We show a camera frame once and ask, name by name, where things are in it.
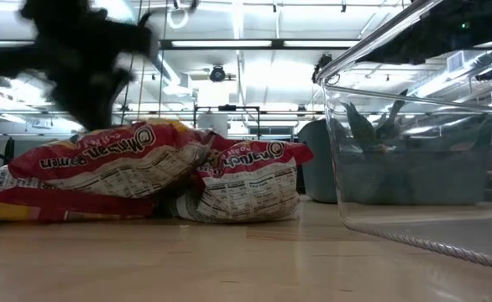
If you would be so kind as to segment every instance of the nutrition facts label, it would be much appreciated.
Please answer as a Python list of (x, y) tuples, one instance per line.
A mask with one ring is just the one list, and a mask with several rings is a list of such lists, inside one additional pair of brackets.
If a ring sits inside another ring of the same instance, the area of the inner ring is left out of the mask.
[(8, 166), (0, 167), (0, 191), (14, 187), (40, 188), (41, 181), (37, 179), (18, 180), (9, 173)]
[(147, 196), (189, 173), (198, 148), (156, 148), (142, 159), (117, 159), (93, 173), (50, 183), (60, 189), (128, 198)]
[(94, 172), (85, 172), (69, 179), (40, 181), (15, 179), (7, 166), (0, 168), (0, 191), (14, 187), (79, 190), (92, 194), (139, 198), (178, 180), (191, 172), (198, 158), (199, 146), (183, 149), (160, 147), (142, 159), (117, 159)]
[(292, 213), (300, 203), (296, 165), (274, 163), (254, 172), (204, 178), (207, 187), (196, 210), (214, 220), (250, 221)]

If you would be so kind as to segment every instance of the maruchan ramen package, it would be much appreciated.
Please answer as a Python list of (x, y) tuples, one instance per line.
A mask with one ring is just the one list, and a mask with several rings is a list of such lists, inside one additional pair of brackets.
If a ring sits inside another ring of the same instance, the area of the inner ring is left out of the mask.
[(61, 222), (142, 219), (152, 215), (154, 202), (71, 190), (15, 187), (0, 190), (1, 221)]
[(34, 148), (0, 168), (0, 219), (148, 216), (145, 198), (188, 179), (207, 161), (212, 136), (158, 119)]
[(211, 133), (155, 120), (89, 133), (28, 151), (9, 173), (41, 189), (140, 198), (189, 175), (206, 161)]
[(175, 216), (201, 222), (294, 219), (301, 203), (296, 166), (311, 158), (301, 143), (216, 137), (210, 160), (197, 169), (192, 189), (165, 206)]

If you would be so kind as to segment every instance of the ceiling duct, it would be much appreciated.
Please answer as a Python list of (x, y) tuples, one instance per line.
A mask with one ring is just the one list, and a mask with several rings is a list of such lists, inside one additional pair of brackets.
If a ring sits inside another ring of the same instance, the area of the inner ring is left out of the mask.
[(442, 91), (457, 80), (476, 76), (492, 65), (492, 50), (461, 50), (447, 59), (448, 65), (414, 86), (409, 87), (409, 96), (426, 97)]
[(162, 92), (164, 92), (167, 96), (192, 96), (192, 78), (186, 74), (181, 72), (179, 83), (169, 83), (168, 81), (162, 82)]

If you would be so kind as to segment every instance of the plastic container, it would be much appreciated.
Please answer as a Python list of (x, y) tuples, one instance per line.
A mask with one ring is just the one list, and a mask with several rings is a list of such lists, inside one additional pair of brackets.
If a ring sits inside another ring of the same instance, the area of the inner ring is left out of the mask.
[[(341, 130), (348, 122), (342, 103), (387, 108), (396, 98), (328, 85), (324, 91), (344, 225), (492, 267), (492, 201), (486, 197), (492, 190), (492, 108), (412, 107), (419, 99), (407, 97), (397, 138), (359, 139)], [(406, 107), (422, 114), (407, 118)], [(374, 120), (372, 114), (378, 113), (363, 113)]]
[(298, 140), (313, 152), (313, 159), (302, 165), (306, 195), (314, 201), (338, 203), (326, 121), (309, 122), (298, 133)]

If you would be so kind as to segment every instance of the security camera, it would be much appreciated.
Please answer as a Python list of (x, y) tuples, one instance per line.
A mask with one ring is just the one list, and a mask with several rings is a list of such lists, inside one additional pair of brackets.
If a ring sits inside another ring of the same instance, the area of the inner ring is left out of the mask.
[(226, 72), (223, 71), (223, 66), (221, 65), (215, 65), (212, 67), (211, 75), (209, 76), (209, 79), (213, 82), (221, 82), (225, 81), (226, 79)]

